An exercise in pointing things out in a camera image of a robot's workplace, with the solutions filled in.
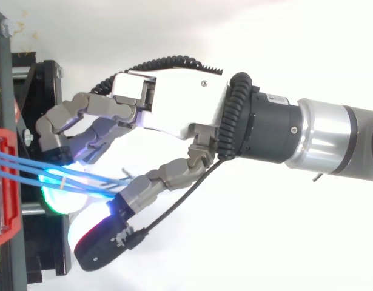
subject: screw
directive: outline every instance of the screw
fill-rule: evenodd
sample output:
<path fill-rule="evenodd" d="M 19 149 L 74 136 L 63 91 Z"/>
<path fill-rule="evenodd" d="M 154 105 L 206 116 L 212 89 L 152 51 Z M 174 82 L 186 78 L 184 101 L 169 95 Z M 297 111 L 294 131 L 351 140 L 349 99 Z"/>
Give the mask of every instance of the screw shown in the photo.
<path fill-rule="evenodd" d="M 9 24 L 10 23 L 8 19 L 3 19 L 0 22 L 0 34 L 5 38 L 9 38 L 11 36 Z"/>
<path fill-rule="evenodd" d="M 34 136 L 31 134 L 29 129 L 23 131 L 23 141 L 26 147 L 31 145 L 31 142 L 34 140 Z"/>
<path fill-rule="evenodd" d="M 291 129 L 290 129 L 290 132 L 294 135 L 298 132 L 298 129 L 296 126 L 293 126 Z"/>
<path fill-rule="evenodd" d="M 59 78 L 59 79 L 63 78 L 63 77 L 64 77 L 64 68 L 62 68 L 62 67 L 57 67 L 57 68 L 55 69 L 55 73 L 56 73 L 56 75 L 57 75 L 57 78 Z"/>

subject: blue cable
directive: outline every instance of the blue cable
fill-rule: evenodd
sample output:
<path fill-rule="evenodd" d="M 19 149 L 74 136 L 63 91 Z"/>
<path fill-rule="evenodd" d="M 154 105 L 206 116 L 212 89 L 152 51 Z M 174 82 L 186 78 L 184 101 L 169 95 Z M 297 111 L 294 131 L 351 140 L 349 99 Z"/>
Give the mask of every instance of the blue cable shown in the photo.
<path fill-rule="evenodd" d="M 67 169 L 67 168 L 64 168 L 64 167 L 61 167 L 61 166 L 49 164 L 49 163 L 46 163 L 46 162 L 38 162 L 38 161 L 33 161 L 31 159 L 19 158 L 17 156 L 8 155 L 8 154 L 2 153 L 2 152 L 0 152 L 0 158 L 7 159 L 7 160 L 13 161 L 13 162 L 17 162 L 18 164 L 25 164 L 25 165 L 32 166 L 32 167 L 37 167 L 37 168 L 56 169 L 56 170 L 59 170 L 60 172 L 63 172 L 63 173 L 67 173 L 67 174 L 71 174 L 71 175 L 75 175 L 75 176 L 83 176 L 83 177 L 86 177 L 86 178 L 89 178 L 89 179 L 92 179 L 92 180 L 107 182 L 107 183 L 110 183 L 110 184 L 118 184 L 118 185 L 122 185 L 122 186 L 128 185 L 128 182 L 125 182 L 123 180 L 110 179 L 110 178 L 106 178 L 106 177 L 102 177 L 102 176 L 98 176 L 98 175 L 94 175 L 94 174 L 90 174 L 90 173 L 75 171 L 75 170 Z"/>
<path fill-rule="evenodd" d="M 63 176 L 52 174 L 52 173 L 46 172 L 45 170 L 40 170 L 40 169 L 36 169 L 36 168 L 33 168 L 33 167 L 22 166 L 22 165 L 15 164 L 15 163 L 12 163 L 12 162 L 6 162 L 2 159 L 0 159 L 0 165 L 5 166 L 5 167 L 9 167 L 9 168 L 13 168 L 13 169 L 18 169 L 20 171 L 28 172 L 28 173 L 32 173 L 32 174 L 36 174 L 36 175 L 44 175 L 44 176 L 47 176 L 49 178 L 55 179 L 57 181 L 61 181 L 63 179 Z M 114 194 L 114 192 L 104 190 L 102 188 L 95 187 L 95 186 L 92 186 L 92 185 L 87 185 L 87 184 L 81 183 L 79 181 L 75 181 L 74 179 L 70 179 L 70 178 L 66 178 L 66 183 L 69 184 L 69 185 L 72 185 L 72 186 L 80 187 L 84 190 L 94 191 L 95 193 Z"/>
<path fill-rule="evenodd" d="M 54 189 L 61 190 L 60 186 L 57 185 L 57 184 L 39 182 L 37 180 L 28 179 L 28 178 L 20 177 L 20 176 L 17 176 L 17 175 L 9 174 L 9 173 L 3 172 L 1 170 L 0 170 L 0 176 L 3 177 L 3 178 L 14 180 L 14 181 L 19 182 L 21 184 L 28 184 L 28 185 L 37 186 L 37 187 L 47 187 L 47 188 L 54 188 Z M 83 190 L 83 189 L 79 189 L 79 188 L 75 188 L 75 187 L 69 187 L 69 186 L 63 187 L 62 190 L 63 191 L 68 191 L 68 192 L 86 194 L 86 195 L 96 194 L 96 193 L 90 192 L 88 190 Z M 104 196 L 106 198 L 114 198 L 115 194 L 112 194 L 112 195 L 111 194 L 102 194 L 102 196 Z"/>

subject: black metal frame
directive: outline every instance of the black metal frame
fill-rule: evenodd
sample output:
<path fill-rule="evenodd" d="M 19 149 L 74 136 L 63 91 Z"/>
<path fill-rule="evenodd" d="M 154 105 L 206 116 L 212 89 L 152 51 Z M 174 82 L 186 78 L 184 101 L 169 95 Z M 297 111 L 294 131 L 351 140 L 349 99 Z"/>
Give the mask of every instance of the black metal frame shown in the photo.
<path fill-rule="evenodd" d="M 30 67 L 27 79 L 13 82 L 12 66 Z M 41 159 L 35 123 L 48 109 L 62 102 L 58 67 L 55 61 L 36 63 L 35 53 L 11 54 L 10 38 L 0 33 L 0 127 L 17 131 L 21 157 Z M 17 121 L 15 100 L 21 112 Z M 25 129 L 35 137 L 29 147 L 23 138 Z M 38 187 L 21 185 L 20 192 L 22 203 L 39 202 L 47 214 L 24 216 L 19 233 L 1 246 L 0 290 L 4 291 L 25 291 L 27 283 L 42 282 L 42 270 L 55 269 L 60 276 L 71 269 L 68 216 L 55 215 L 45 204 Z"/>
<path fill-rule="evenodd" d="M 0 23 L 4 19 L 5 17 L 0 13 Z M 10 39 L 0 34 L 0 127 L 15 132 L 15 98 L 10 52 Z M 9 242 L 1 246 L 0 290 L 27 290 L 24 270 L 24 233 L 21 229 Z"/>
<path fill-rule="evenodd" d="M 35 53 L 13 53 L 13 67 L 30 67 L 26 79 L 14 79 L 15 98 L 21 111 L 18 120 L 19 155 L 30 159 L 42 159 L 42 152 L 35 130 L 37 120 L 53 106 L 62 102 L 59 65 L 55 61 L 36 63 Z M 23 131 L 29 129 L 34 141 L 26 146 Z M 42 282 L 42 270 L 56 270 L 56 275 L 66 275 L 71 268 L 70 249 L 67 242 L 69 218 L 55 215 L 44 202 L 39 187 L 21 185 L 22 203 L 38 202 L 46 215 L 23 217 L 27 282 Z"/>

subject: green light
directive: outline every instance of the green light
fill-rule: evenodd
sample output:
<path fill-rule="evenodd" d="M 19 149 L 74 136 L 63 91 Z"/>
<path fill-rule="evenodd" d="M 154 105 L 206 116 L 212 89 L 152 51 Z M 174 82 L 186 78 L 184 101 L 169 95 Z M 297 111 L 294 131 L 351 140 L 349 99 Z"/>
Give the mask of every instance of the green light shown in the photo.
<path fill-rule="evenodd" d="M 83 166 L 79 163 L 71 164 L 65 167 L 68 169 L 83 172 Z M 47 169 L 46 172 L 49 172 L 51 174 L 56 174 L 56 175 L 63 175 L 62 172 L 56 169 Z M 46 182 L 46 183 L 51 183 L 51 184 L 60 185 L 61 183 L 60 181 L 46 177 L 44 175 L 39 175 L 38 179 L 41 182 Z M 85 178 L 80 178 L 76 180 L 79 182 L 83 182 L 83 183 L 87 182 Z M 53 189 L 53 188 L 48 188 L 48 187 L 42 187 L 42 193 L 43 193 L 45 202 L 49 205 L 49 207 L 56 213 L 60 213 L 60 214 L 69 214 L 69 213 L 79 211 L 81 208 L 84 207 L 87 201 L 87 198 L 88 198 L 87 195 L 85 194 L 72 193 L 72 192 L 68 192 L 65 190 Z"/>

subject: silver metal cylinder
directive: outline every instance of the silver metal cylinder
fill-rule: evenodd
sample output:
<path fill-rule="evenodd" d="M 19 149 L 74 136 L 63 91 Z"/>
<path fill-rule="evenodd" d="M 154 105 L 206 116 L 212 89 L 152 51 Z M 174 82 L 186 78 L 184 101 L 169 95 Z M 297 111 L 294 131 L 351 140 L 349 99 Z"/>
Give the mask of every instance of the silver metal cylinder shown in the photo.
<path fill-rule="evenodd" d="M 14 80 L 25 80 L 29 74 L 30 67 L 13 67 L 12 78 Z"/>
<path fill-rule="evenodd" d="M 351 122 L 342 105 L 309 99 L 298 101 L 303 118 L 300 143 L 286 161 L 290 168 L 332 173 L 348 149 Z"/>
<path fill-rule="evenodd" d="M 39 203 L 23 203 L 22 204 L 22 215 L 37 215 L 45 214 L 45 210 Z"/>

